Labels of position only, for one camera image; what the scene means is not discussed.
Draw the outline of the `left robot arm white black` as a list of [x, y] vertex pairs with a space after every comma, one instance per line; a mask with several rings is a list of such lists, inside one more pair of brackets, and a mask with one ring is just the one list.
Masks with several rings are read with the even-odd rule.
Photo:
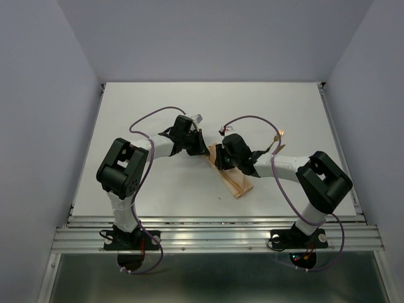
[[141, 229], [134, 218], [134, 197], [145, 182], [155, 159], [174, 156], [185, 150], [190, 156], [210, 154], [199, 127], [203, 120], [179, 115], [174, 125], [155, 136], [138, 141], [117, 138], [111, 144], [97, 170], [96, 180], [107, 193], [114, 214], [111, 233], [102, 237], [111, 244], [135, 248], [141, 239]]

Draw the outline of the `gold fork black handle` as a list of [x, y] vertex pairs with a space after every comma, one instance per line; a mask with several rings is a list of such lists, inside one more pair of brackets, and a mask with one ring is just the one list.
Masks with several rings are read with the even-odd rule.
[[266, 151], [270, 151], [272, 146], [279, 141], [279, 139], [284, 135], [284, 131], [283, 130], [279, 130], [278, 134], [276, 134], [273, 138], [273, 142], [269, 145], [269, 147], [267, 147]]

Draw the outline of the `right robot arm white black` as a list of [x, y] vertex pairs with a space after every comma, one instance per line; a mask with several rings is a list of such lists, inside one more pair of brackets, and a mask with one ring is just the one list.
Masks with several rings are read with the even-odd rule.
[[[316, 151], [308, 157], [280, 156], [265, 151], [252, 151], [241, 135], [231, 133], [215, 145], [218, 170], [239, 169], [244, 175], [272, 177], [291, 209], [298, 216], [290, 231], [291, 241], [297, 246], [305, 246], [313, 239], [313, 233], [328, 215], [353, 188], [348, 175], [323, 151]], [[307, 196], [308, 204], [299, 212], [292, 204], [281, 180], [300, 184]]]

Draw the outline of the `peach cloth napkin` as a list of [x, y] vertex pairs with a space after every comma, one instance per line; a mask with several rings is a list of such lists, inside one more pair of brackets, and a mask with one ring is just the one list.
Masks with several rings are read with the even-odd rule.
[[248, 176], [244, 175], [238, 168], [233, 168], [229, 170], [219, 170], [215, 166], [215, 160], [217, 159], [217, 153], [215, 151], [215, 145], [210, 145], [208, 147], [210, 155], [208, 156], [208, 161], [211, 168], [218, 174], [219, 178], [228, 188], [230, 193], [235, 199], [239, 199], [250, 192], [254, 185], [249, 180]]

